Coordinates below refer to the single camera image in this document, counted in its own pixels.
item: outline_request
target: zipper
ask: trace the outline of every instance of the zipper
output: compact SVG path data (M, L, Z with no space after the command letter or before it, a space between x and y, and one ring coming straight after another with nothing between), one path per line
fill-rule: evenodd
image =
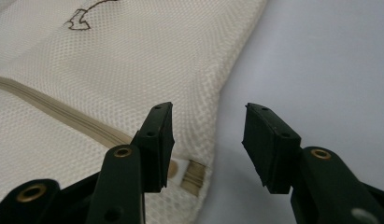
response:
M105 147L112 148L121 144L130 144L133 139L125 133L111 128L96 119L92 119L48 95L22 85L10 78L0 77L0 89L22 98L37 109L65 125L90 136Z
M13 79L0 77L0 89L18 96L38 110L86 134L107 148L130 144L133 140L131 136L111 128L96 119L92 119L69 105L65 105ZM195 161L174 158L171 159L170 163L169 173L174 173L174 176L169 176L169 179L192 195L198 196L200 188L204 184L206 167Z

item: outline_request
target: brass screw hole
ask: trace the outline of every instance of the brass screw hole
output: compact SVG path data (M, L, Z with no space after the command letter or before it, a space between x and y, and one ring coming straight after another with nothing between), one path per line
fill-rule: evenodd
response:
M44 184L34 184L17 195L17 201L20 203L29 203L46 192L47 188Z
M178 172L178 164L176 161L171 160L169 162L167 177L172 178L177 174L177 172Z
M311 154L313 154L313 156L322 160L329 160L332 157L332 155L329 152L322 149L312 149Z
M128 157L133 151L130 148L119 148L115 151L115 157Z

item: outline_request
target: black marker drawing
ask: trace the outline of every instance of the black marker drawing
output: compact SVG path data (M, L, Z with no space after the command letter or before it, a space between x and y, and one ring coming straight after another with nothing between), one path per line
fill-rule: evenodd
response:
M90 30L91 26L84 20L84 16L93 8L105 2L115 2L119 0L99 0L98 2L92 1L94 4L87 9L79 8L76 10L75 15L66 23L70 22L68 27L70 30Z

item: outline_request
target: white table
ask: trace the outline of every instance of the white table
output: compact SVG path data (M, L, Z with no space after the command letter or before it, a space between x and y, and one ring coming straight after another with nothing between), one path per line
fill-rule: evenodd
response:
M262 187L241 145L248 102L384 190L384 0L269 0L221 93L199 224L295 223L290 195Z

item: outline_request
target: black plastic part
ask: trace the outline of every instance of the black plastic part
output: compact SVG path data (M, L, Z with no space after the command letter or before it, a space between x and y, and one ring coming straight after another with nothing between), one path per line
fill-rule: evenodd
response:
M242 143L270 193L289 193L300 142L300 136L272 110L247 105Z
M0 202L0 224L52 223L59 192L58 183L51 179L19 185Z
M86 223L145 223L144 214L140 151L113 147L105 156Z
M141 152L145 192L161 192L166 187L172 147L172 104L154 106L136 133L131 145Z
M298 224L317 223L319 212L300 172L293 179L291 204Z
M61 190L61 208L58 223L85 223L95 185L100 173Z
M314 153L314 149L329 153L330 158ZM307 147L299 165L319 211L318 223L384 223L384 209L335 153Z
M375 200L384 208L384 191L367 184L363 184Z

